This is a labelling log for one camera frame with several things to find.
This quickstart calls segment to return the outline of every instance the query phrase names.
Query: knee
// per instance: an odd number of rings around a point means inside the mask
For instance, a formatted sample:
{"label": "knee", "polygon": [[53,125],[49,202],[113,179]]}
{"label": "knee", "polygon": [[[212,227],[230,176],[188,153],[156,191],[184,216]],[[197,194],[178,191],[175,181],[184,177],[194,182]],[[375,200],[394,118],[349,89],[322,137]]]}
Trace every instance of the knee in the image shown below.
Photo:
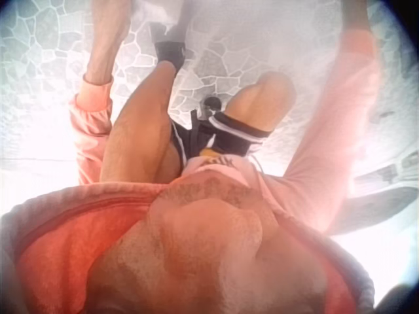
{"label": "knee", "polygon": [[272,99],[280,98],[290,107],[292,107],[297,97],[293,81],[281,72],[270,71],[262,74],[257,85],[263,90],[264,94],[271,95]]}

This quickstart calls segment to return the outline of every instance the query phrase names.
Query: pink sleeve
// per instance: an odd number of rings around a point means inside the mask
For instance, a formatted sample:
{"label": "pink sleeve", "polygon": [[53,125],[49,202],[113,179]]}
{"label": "pink sleeve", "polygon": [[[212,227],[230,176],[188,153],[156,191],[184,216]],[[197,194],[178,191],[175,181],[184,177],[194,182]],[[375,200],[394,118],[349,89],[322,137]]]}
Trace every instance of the pink sleeve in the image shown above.
{"label": "pink sleeve", "polygon": [[319,109],[283,178],[265,178],[277,202],[305,224],[326,231],[346,197],[352,165],[380,86],[374,39],[344,34]]}
{"label": "pink sleeve", "polygon": [[83,81],[80,93],[70,103],[80,184],[98,182],[100,178],[103,153],[112,129],[111,86],[112,82],[96,86]]}

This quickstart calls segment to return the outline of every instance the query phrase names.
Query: thigh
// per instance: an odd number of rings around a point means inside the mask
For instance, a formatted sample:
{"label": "thigh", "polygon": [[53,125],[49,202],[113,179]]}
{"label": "thigh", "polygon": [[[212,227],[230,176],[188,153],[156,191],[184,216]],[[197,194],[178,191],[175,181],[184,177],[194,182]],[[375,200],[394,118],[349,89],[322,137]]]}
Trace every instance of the thigh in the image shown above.
{"label": "thigh", "polygon": [[281,73],[265,73],[254,85],[240,90],[224,113],[252,128],[272,132],[295,102],[295,89]]}

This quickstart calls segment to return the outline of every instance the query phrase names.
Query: black shorts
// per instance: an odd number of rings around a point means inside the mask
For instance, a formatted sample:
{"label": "black shorts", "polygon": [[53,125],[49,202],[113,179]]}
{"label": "black shorts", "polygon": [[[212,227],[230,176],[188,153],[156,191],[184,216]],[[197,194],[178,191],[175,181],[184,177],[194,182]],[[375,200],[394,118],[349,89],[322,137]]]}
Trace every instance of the black shorts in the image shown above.
{"label": "black shorts", "polygon": [[198,120],[197,111],[191,111],[192,128],[184,128],[172,121],[172,141],[179,153],[183,166],[201,150],[211,147],[220,154],[246,156],[251,145],[258,145],[270,132],[256,130],[239,121],[216,113],[209,120]]}

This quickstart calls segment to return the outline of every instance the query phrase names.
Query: pink shirt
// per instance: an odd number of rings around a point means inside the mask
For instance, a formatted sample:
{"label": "pink shirt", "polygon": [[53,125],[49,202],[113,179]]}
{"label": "pink shirt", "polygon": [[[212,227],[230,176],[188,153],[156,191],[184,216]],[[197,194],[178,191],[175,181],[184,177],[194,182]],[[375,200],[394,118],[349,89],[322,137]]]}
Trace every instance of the pink shirt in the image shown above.
{"label": "pink shirt", "polygon": [[[378,93],[379,74],[371,34],[345,33],[319,109],[282,178],[262,175],[237,156],[226,156],[234,167],[204,167],[259,190],[273,205],[278,222],[285,215],[324,232],[346,196],[368,112]],[[84,82],[70,106],[82,186],[41,196],[16,208],[29,216],[34,208],[45,217],[51,211],[55,215],[22,236],[15,249],[25,293],[39,313],[78,313],[85,299],[89,267],[145,216],[166,187],[98,182],[112,128],[110,89],[111,83],[94,86]],[[206,160],[193,158],[183,175],[200,171]],[[325,265],[329,265],[327,313],[353,313],[355,305],[348,288],[330,262]]]}
{"label": "pink shirt", "polygon": [[[345,33],[319,109],[285,175],[273,179],[240,162],[242,175],[282,210],[325,231],[346,196],[369,109],[377,97],[379,74],[371,33]],[[81,184],[99,181],[112,128],[111,85],[112,82],[104,86],[83,82],[70,107]]]}

